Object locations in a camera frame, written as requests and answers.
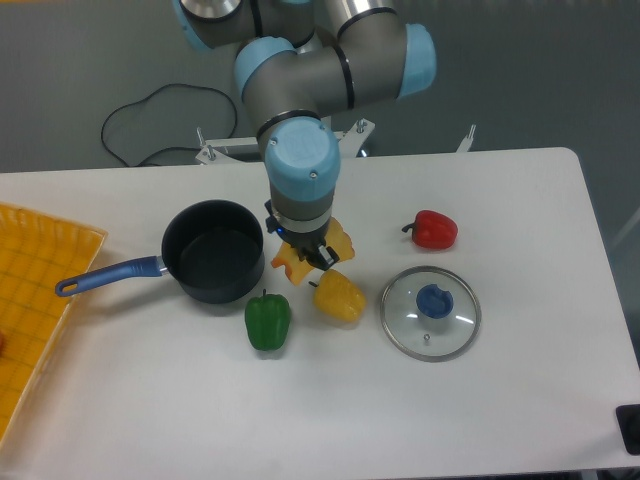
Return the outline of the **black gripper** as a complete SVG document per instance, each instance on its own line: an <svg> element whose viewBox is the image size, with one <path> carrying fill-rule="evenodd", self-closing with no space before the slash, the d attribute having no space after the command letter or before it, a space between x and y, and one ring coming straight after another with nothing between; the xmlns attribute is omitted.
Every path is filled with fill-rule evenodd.
<svg viewBox="0 0 640 480"><path fill-rule="evenodd" d="M265 220L267 231L277 234L291 246L301 262L309 261L314 268L327 271L340 261L326 240L331 210L314 219L294 220L282 215L270 200L265 203L265 208L268 212Z"/></svg>

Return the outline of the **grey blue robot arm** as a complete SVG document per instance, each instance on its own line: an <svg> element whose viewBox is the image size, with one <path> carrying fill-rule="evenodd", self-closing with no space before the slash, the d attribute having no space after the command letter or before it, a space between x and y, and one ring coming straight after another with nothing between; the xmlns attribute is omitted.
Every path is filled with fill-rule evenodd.
<svg viewBox="0 0 640 480"><path fill-rule="evenodd" d="M332 115L427 89L437 60L420 24L390 1L329 1L322 40L310 1L178 1L199 48L239 47L234 78L269 184L267 228L315 268L340 260L327 243L341 157Z"/></svg>

